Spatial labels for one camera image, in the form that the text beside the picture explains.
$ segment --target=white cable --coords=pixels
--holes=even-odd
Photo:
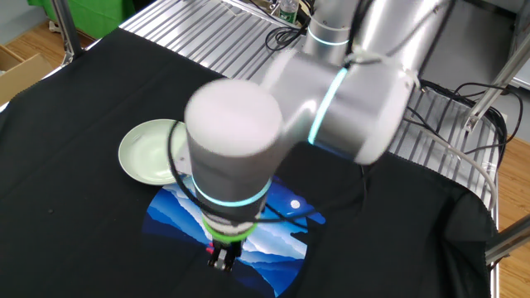
[[[493,179],[491,179],[491,177],[489,176],[488,172],[482,166],[480,166],[478,163],[476,163],[476,161],[471,159],[471,157],[467,156],[464,152],[454,148],[449,143],[447,143],[446,141],[444,141],[443,139],[439,138],[437,135],[432,133],[430,130],[428,130],[428,129],[424,128],[424,127],[421,127],[419,125],[417,127],[423,133],[425,133],[427,136],[432,138],[435,142],[437,142],[438,144],[442,145],[447,150],[453,152],[459,158],[469,162],[470,165],[472,165],[477,171],[480,172],[480,174],[486,179],[486,182],[488,183],[488,186],[489,186],[489,190],[491,191],[491,200],[489,201],[488,210],[489,211],[493,210],[493,208],[495,207],[495,205],[499,201],[499,196],[498,196],[498,193],[497,193],[497,187],[495,186],[495,183],[494,183]]]

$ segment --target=black fabric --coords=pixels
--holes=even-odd
[[[206,266],[198,244],[142,236],[158,187],[132,180],[118,145],[148,120],[181,120],[221,76],[116,30],[0,113],[1,297],[259,297]],[[384,155],[368,169],[294,148],[277,175],[325,216],[309,220],[303,268],[282,297],[488,297],[479,199]],[[318,206],[341,200],[340,209]]]

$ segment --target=black cable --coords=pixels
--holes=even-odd
[[[304,229],[308,229],[307,226],[303,225],[303,224],[299,224],[297,223],[296,221],[292,220],[292,219],[289,219],[287,217],[285,217],[285,215],[283,215],[282,213],[280,213],[280,211],[274,209],[269,203],[266,203],[265,204],[265,207],[269,208],[269,210],[271,210],[278,218],[280,219],[285,219],[286,222],[292,224],[292,225],[295,225],[297,226],[298,228],[304,228]]]
[[[257,5],[253,0],[249,0],[254,6],[258,7],[262,12],[263,10]],[[309,14],[312,15],[312,13],[315,11],[315,4],[312,0],[302,0],[309,9]],[[311,21],[311,17],[308,17],[304,24],[302,24],[301,28],[295,28],[291,26],[281,26],[278,28],[272,29],[267,36],[265,37],[265,46],[271,50],[271,51],[278,51],[283,50],[287,48],[293,41],[298,39],[309,26],[309,22]],[[271,41],[276,42],[276,46],[272,47],[269,45]]]
[[[219,216],[222,219],[227,219],[227,220],[234,221],[234,222],[237,222],[237,223],[262,223],[262,224],[282,223],[282,222],[285,222],[285,221],[287,221],[289,219],[301,219],[301,218],[305,218],[307,216],[316,214],[318,212],[318,211],[316,211],[315,208],[313,208],[313,210],[309,210],[309,211],[306,211],[306,212],[303,212],[303,213],[300,213],[300,214],[296,214],[296,215],[292,215],[292,216],[289,216],[289,217],[284,217],[283,219],[256,219],[256,218],[254,218],[252,216],[251,217],[245,217],[245,216],[237,216],[237,215],[232,215],[232,214],[226,214],[226,213],[223,213],[223,212],[219,212],[218,210],[215,210],[215,209],[209,207],[208,205],[201,203],[191,193],[191,191],[186,187],[186,185],[184,184],[184,181],[182,181],[181,176],[179,175],[178,171],[176,170],[175,160],[173,158],[173,155],[171,154],[172,153],[172,145],[171,144],[172,144],[172,139],[173,139],[173,133],[175,131],[175,127],[176,127],[177,124],[178,124],[178,121],[175,121],[173,123],[173,125],[171,126],[171,130],[169,132],[169,136],[167,137],[167,148],[166,148],[167,152],[166,152],[166,155],[167,155],[167,159],[169,161],[169,168],[170,168],[171,174],[173,175],[173,178],[175,178],[175,180],[176,180],[176,183],[179,185],[179,187],[181,188],[182,192],[184,192],[184,195],[188,199],[190,199],[190,201],[193,202],[193,204],[197,205],[197,207],[199,207],[201,210],[205,211],[208,214],[212,214],[214,216]],[[337,208],[344,208],[349,203],[351,203],[351,202],[335,202],[335,199],[331,198],[329,200],[328,204],[323,204],[323,205],[317,206],[317,207],[320,210],[337,209]]]
[[[465,98],[469,98],[469,97],[472,97],[472,96],[482,95],[482,94],[485,94],[485,93],[486,93],[486,91],[480,91],[480,92],[477,92],[477,93],[474,93],[474,94],[466,94],[466,95],[457,94],[457,95],[463,96]]]
[[[355,8],[354,17],[351,20],[351,26],[349,27],[348,45],[346,46],[346,56],[352,53],[354,46],[354,39],[359,33],[361,25],[366,13],[368,12],[373,0],[359,0],[357,7]]]
[[[359,165],[359,167],[361,168],[361,179],[363,180],[363,192],[364,192],[361,209],[364,209],[364,206],[366,205],[366,202],[368,201],[368,186],[366,185],[367,182],[366,182],[366,174],[364,173],[364,168],[361,165]]]
[[[499,162],[497,164],[497,167],[499,167],[501,165],[502,161],[503,161],[503,158],[504,158],[504,152],[506,150],[506,144],[508,144],[508,142],[513,139],[513,137],[515,136],[515,133],[517,133],[517,131],[518,131],[518,127],[520,126],[521,118],[523,116],[523,111],[522,111],[522,108],[523,108],[522,103],[523,103],[523,101],[520,99],[520,97],[516,93],[511,91],[510,89],[501,88],[499,86],[493,86],[491,84],[465,83],[465,84],[462,84],[461,86],[459,86],[459,88],[457,88],[455,91],[446,89],[444,87],[441,87],[438,84],[432,83],[432,82],[424,80],[424,79],[421,80],[421,85],[422,85],[422,87],[431,88],[435,92],[437,92],[437,93],[449,98],[449,101],[446,104],[446,106],[444,107],[444,110],[443,110],[443,112],[441,114],[441,119],[443,119],[445,117],[445,115],[447,113],[447,110],[449,109],[449,107],[450,107],[450,105],[451,105],[451,103],[453,101],[456,101],[458,103],[462,103],[462,104],[464,104],[464,105],[466,105],[466,106],[468,106],[470,108],[473,108],[476,105],[476,102],[471,100],[471,99],[468,99],[467,96],[479,95],[479,94],[482,94],[482,92],[477,93],[477,94],[469,94],[469,95],[466,95],[466,96],[457,95],[458,91],[460,91],[463,87],[465,87],[467,85],[476,85],[476,86],[482,86],[482,87],[486,87],[486,88],[502,89],[502,90],[505,90],[506,92],[514,94],[518,98],[519,105],[520,105],[519,118],[518,118],[518,123],[516,124],[516,129],[514,129],[512,136],[508,139],[508,132],[507,132],[507,128],[506,128],[506,122],[504,121],[504,117],[501,114],[501,112],[499,110],[497,110],[496,108],[494,108],[494,107],[489,107],[489,109],[485,112],[484,117],[487,118],[494,125],[494,127],[496,129],[496,133],[497,133],[497,138],[499,140],[499,144],[478,147],[478,148],[475,148],[474,150],[465,152],[465,154],[470,154],[470,153],[477,152],[479,150],[497,147],[499,149]],[[441,128],[441,121],[438,123],[438,125],[436,127],[436,131],[439,132],[440,128]]]
[[[427,121],[420,115],[420,113],[416,112],[416,110],[414,110],[413,108],[411,107],[407,107],[407,110],[411,111],[411,113],[414,114],[414,116],[418,117],[420,119],[420,121],[422,123],[417,123],[417,122],[414,122],[414,121],[411,121],[409,119],[403,119],[405,122],[408,122],[408,123],[412,123],[412,124],[416,124],[416,125],[419,125],[421,127],[424,127],[425,129],[427,129],[428,131],[432,132],[435,134],[435,136],[439,137],[440,139],[444,140],[445,142],[448,142],[445,140],[445,138],[441,137],[440,134],[438,134],[438,132],[436,132],[434,130],[434,128],[432,128],[431,125],[429,125],[429,123],[427,123]]]

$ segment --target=cyan led ring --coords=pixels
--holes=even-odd
[[[329,42],[329,41],[323,41],[320,38],[316,37],[313,32],[311,32],[311,29],[307,28],[307,31],[309,32],[309,35],[311,35],[313,38],[315,38],[316,41],[323,43],[328,46],[342,46],[348,43],[348,41],[342,41],[342,42]]]
[[[346,75],[348,74],[348,70],[346,68],[343,68],[339,71],[337,76],[333,79],[333,82],[331,82],[330,88],[326,92],[324,99],[322,99],[322,103],[320,104],[320,107],[318,107],[318,110],[316,110],[315,120],[313,121],[313,124],[311,125],[311,130],[309,131],[309,136],[307,137],[307,141],[314,145],[316,134],[318,133],[318,130],[320,129],[320,125],[322,124],[322,121],[324,120],[325,112],[327,112],[328,108],[331,105],[331,101],[335,97],[335,94],[337,93],[337,90],[340,87],[340,84],[342,84],[342,81],[346,78]]]
[[[240,200],[240,201],[237,201],[237,202],[226,202],[226,201],[222,201],[222,200],[218,200],[218,199],[214,199],[212,197],[210,197],[209,195],[207,195],[204,191],[202,191],[199,186],[195,183],[195,179],[193,179],[193,177],[191,177],[191,180],[193,181],[193,185],[195,186],[195,190],[199,191],[200,194],[205,197],[205,199],[207,199],[208,201],[214,203],[214,204],[217,204],[219,206],[224,206],[224,207],[243,207],[243,206],[246,206],[246,205],[249,205],[249,204],[252,204],[254,203],[255,201],[259,200],[261,197],[263,197],[268,189],[271,187],[271,184],[272,184],[272,180],[268,180],[267,184],[265,184],[265,186],[255,195],[253,195],[252,197],[248,198],[248,199],[243,199],[243,200]]]

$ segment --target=mountain print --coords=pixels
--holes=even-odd
[[[195,193],[190,176],[183,176],[185,185]],[[268,191],[267,202],[286,216],[313,209],[302,197],[273,182]],[[147,209],[142,231],[161,235],[183,242],[195,242],[205,248],[212,242],[201,218],[200,209],[193,204],[177,184],[162,188]],[[266,209],[263,218],[276,218]],[[320,214],[309,218],[323,224]],[[306,225],[306,218],[297,219]],[[230,273],[246,287],[259,291],[265,297],[278,297],[295,280],[301,270],[307,245],[292,237],[292,233],[306,233],[290,223],[260,223],[243,244],[243,253]]]

